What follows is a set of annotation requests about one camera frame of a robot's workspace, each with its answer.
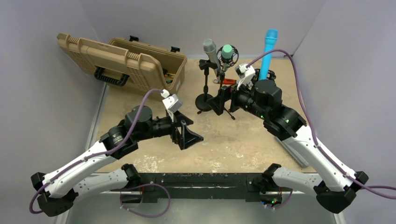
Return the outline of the black tripod shock-mount stand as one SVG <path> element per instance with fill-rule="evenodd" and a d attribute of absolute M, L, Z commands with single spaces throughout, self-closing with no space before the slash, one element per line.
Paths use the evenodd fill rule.
<path fill-rule="evenodd" d="M 199 67 L 201 70 L 204 71 L 206 80 L 204 85 L 204 93 L 197 96 L 195 100 L 195 105 L 198 108 L 197 114 L 201 114 L 202 112 L 208 112 L 211 110 L 214 111 L 217 115 L 221 115 L 223 112 L 227 112 L 230 117 L 235 120 L 235 117 L 227 109 L 224 108 L 226 86 L 223 85 L 223 82 L 225 80 L 225 72 L 229 68 L 233 67 L 236 62 L 238 62 L 237 59 L 234 59 L 234 56 L 239 57 L 239 52 L 234 46 L 226 44 L 222 46 L 216 54 L 220 54 L 220 56 L 218 57 L 218 68 L 220 69 L 220 71 L 218 71 L 218 75 L 220 80 L 220 86 L 218 94 L 215 97 L 208 94 L 207 86 L 209 68 L 214 68 L 214 63 L 211 63 L 208 60 L 199 61 Z"/>

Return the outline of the green microphone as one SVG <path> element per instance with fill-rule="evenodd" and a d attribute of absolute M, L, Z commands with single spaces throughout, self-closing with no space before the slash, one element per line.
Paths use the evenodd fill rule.
<path fill-rule="evenodd" d="M 233 62 L 233 48 L 231 45 L 226 44 L 221 48 L 220 58 L 222 71 L 226 72 L 226 70 L 231 67 L 230 64 Z"/>

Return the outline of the black round-base shock-mount stand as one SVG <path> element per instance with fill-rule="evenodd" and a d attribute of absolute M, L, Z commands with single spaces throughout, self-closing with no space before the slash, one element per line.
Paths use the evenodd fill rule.
<path fill-rule="evenodd" d="M 255 83 L 260 80 L 260 71 L 261 69 L 255 69 L 255 76 L 252 78 L 252 81 Z M 275 80 L 276 75 L 273 70 L 268 70 L 266 79 Z"/>

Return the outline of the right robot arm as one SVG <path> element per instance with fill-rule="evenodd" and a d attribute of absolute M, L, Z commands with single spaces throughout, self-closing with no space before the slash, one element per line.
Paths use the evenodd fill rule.
<path fill-rule="evenodd" d="M 207 100 L 217 115 L 225 110 L 230 101 L 230 111 L 238 109 L 263 120 L 264 128 L 277 137 L 285 146 L 297 151 L 316 174 L 291 171 L 279 164 L 271 164 L 261 178 L 252 184 L 261 191 L 276 187 L 301 191 L 316 198 L 318 203 L 334 214 L 342 212 L 356 198 L 361 185 L 368 181 L 368 175 L 354 171 L 338 160 L 311 134 L 305 119 L 294 109 L 282 103 L 282 90 L 274 81 L 257 81 L 253 87 L 234 84 L 223 86 L 218 95 Z"/>

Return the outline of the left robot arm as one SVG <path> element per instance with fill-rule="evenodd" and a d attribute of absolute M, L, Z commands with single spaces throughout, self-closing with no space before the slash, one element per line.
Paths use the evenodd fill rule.
<path fill-rule="evenodd" d="M 76 202 L 111 190 L 138 190 L 152 187 L 145 183 L 134 165 L 102 175 L 93 176 L 98 169 L 120 160 L 138 149 L 143 140 L 169 136 L 181 150 L 203 141 L 203 137 L 188 126 L 193 121 L 181 112 L 167 112 L 162 118 L 153 117 L 148 106 L 136 106 L 118 125 L 110 128 L 88 150 L 63 167 L 50 172 L 37 172 L 31 176 L 36 190 L 32 203 L 37 203 L 37 213 L 49 217 L 69 210 Z"/>

